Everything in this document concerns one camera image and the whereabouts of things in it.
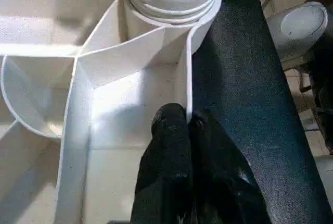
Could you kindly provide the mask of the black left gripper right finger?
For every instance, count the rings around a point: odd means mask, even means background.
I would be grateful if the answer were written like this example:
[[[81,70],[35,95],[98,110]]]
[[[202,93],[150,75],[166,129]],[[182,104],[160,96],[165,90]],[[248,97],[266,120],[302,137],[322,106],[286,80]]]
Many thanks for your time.
[[[232,139],[204,109],[189,123],[198,223],[271,223],[251,167]]]

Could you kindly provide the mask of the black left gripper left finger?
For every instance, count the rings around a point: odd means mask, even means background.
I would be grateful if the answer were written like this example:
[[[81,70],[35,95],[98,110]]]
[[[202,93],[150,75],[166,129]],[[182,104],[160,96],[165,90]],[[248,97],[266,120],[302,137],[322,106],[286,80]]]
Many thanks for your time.
[[[131,223],[190,223],[193,172],[186,113],[165,104],[151,124],[152,139],[137,174]]]

